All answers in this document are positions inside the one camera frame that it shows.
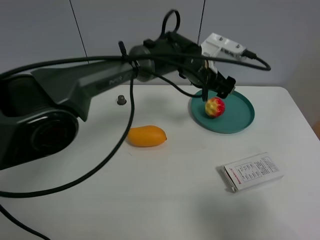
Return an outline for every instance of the orange fruit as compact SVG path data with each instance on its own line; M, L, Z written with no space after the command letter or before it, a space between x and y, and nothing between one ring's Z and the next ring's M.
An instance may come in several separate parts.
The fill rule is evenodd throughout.
M136 147L154 147L167 140L165 131L152 125L130 128L127 138Z

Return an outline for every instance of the green plate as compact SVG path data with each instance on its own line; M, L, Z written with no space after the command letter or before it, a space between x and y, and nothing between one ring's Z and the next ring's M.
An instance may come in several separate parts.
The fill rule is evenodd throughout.
M209 91L208 99L216 97L217 93ZM216 118L209 117L205 111L205 103L201 98L192 98L190 110L193 119L202 127L221 134L234 134L248 127L255 118L255 109L251 102L241 93L234 91L223 99L224 113Z

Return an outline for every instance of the red and yellow apple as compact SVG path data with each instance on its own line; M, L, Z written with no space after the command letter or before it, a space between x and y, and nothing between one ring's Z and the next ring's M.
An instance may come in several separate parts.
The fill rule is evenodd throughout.
M225 112L226 106L221 98L215 96L205 103L205 112L209 117L216 118Z

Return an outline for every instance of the white box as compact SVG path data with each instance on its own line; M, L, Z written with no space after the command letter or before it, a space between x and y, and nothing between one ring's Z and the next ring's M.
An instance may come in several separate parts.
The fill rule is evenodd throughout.
M267 152L224 165L222 172L234 193L284 176Z

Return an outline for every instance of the gray wall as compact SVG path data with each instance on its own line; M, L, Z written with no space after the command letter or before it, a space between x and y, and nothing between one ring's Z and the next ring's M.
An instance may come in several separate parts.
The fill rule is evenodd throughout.
M71 2L88 56L119 54L119 40L130 49L146 38L158 37L164 14L173 8L181 14L179 32L197 41L203 9L202 0ZM236 78L238 85L285 87L313 125L320 119L319 23L318 0L206 0L200 42L215 32L256 52L271 65L271 72L220 63L217 67L223 75ZM173 17L168 29L174 24ZM0 33L1 72L39 61L85 56L68 0L3 0ZM177 73L166 77L189 84Z
M313 126L320 120L319 24L319 0L206 0L200 42L215 32L257 53L270 72L217 67L237 85L286 88Z
M320 36L319 23L319 0L207 0L200 42L215 32L271 65L271 72L263 72L218 63L218 69L238 85L283 86L300 67L306 49L319 47L313 41Z
M170 9L180 12L179 32L197 41L203 9L203 1L199 0L72 0L72 5L88 56L119 55L118 41L123 41L129 50L145 39L156 39ZM175 16L170 17L167 30L173 30L175 24ZM177 84L190 84L177 73L166 77ZM148 84L165 82L158 79Z
M85 56L67 0L2 0L0 34L0 72Z

